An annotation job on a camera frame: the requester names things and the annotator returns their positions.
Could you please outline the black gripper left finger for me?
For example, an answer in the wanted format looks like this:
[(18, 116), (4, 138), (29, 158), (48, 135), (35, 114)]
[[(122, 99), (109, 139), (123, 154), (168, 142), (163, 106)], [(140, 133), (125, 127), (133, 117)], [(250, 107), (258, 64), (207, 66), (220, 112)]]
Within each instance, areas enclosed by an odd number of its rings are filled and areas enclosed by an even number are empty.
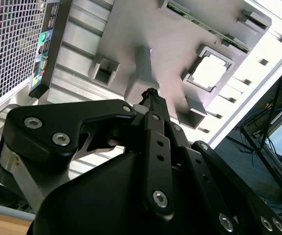
[(170, 140), (153, 110), (153, 91), (141, 109), (123, 100), (24, 106), (12, 109), (0, 141), (0, 182), (37, 214), (60, 186), (121, 155), (144, 161), (143, 198), (158, 217), (173, 217)]

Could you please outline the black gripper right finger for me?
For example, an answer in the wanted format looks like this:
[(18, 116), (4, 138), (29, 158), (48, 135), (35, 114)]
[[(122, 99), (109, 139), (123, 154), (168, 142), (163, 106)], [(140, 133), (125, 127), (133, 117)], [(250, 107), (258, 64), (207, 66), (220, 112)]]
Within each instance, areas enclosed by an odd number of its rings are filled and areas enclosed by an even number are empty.
[(190, 144), (171, 122), (166, 101), (153, 91), (176, 174), (183, 231), (195, 235), (282, 235), (282, 220), (205, 142)]

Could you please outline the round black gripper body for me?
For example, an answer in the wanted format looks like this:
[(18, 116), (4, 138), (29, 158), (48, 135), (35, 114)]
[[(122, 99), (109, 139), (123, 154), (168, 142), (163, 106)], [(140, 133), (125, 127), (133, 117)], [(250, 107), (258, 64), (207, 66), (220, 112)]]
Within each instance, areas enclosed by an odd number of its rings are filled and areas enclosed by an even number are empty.
[(217, 235), (191, 176), (172, 168), (174, 216), (146, 208), (144, 161), (121, 155), (55, 189), (43, 201), (30, 235)]

